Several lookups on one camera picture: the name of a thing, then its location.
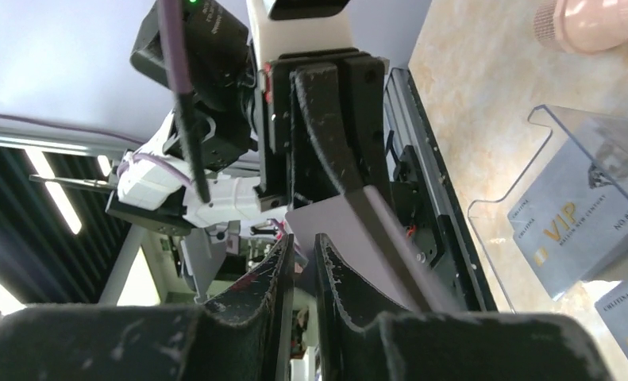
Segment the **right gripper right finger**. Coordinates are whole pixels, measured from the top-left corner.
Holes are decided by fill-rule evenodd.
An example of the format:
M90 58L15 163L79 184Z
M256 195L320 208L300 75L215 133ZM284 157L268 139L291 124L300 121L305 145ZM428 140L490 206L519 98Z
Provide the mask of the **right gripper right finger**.
M325 380L610 380L591 336L559 314L417 314L379 292L318 234Z

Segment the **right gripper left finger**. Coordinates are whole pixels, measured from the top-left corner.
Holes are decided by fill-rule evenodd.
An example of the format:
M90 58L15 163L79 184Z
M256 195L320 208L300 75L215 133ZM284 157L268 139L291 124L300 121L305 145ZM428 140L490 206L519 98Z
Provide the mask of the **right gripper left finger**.
M0 380L284 380L294 238L202 304L34 305L0 318Z

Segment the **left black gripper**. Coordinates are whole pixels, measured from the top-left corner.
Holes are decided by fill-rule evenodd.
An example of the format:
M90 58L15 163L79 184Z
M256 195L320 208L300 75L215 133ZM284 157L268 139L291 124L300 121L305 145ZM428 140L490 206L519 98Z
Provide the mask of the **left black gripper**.
M249 28L216 1L156 1L138 29L129 61L174 98L174 153L188 165L186 185L211 201L208 171L248 151L260 153L254 187L262 210L292 206L287 177L267 150L266 103L258 99ZM330 198L374 186L392 202L384 153L383 61L359 52L291 73L303 146L294 148L296 198Z

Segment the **clear plastic card box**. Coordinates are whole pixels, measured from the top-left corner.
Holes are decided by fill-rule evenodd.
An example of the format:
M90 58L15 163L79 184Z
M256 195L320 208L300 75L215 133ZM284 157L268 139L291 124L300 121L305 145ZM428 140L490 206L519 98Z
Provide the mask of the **clear plastic card box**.
M511 311L556 302L628 253L628 117L543 104L527 121L541 140L530 159L503 196L468 208Z

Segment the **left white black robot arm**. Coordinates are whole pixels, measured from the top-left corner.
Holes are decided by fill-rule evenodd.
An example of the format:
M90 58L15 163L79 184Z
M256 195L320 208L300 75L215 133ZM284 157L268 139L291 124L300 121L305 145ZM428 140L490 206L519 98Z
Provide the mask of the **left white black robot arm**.
M171 236L374 187L392 200L384 61L345 1L157 1L129 57L174 106L117 166L109 215Z

